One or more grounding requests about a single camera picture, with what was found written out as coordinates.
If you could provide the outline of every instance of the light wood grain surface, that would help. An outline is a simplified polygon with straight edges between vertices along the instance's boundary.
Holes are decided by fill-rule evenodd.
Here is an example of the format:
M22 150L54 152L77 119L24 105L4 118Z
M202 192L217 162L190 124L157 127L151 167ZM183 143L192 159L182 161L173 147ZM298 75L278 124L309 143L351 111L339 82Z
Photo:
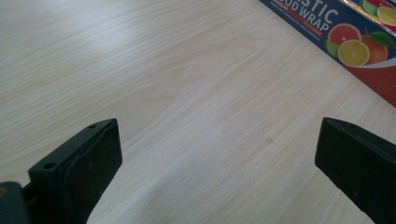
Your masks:
M0 0L0 181L117 118L89 223L372 223L314 164L323 117L396 110L259 0Z

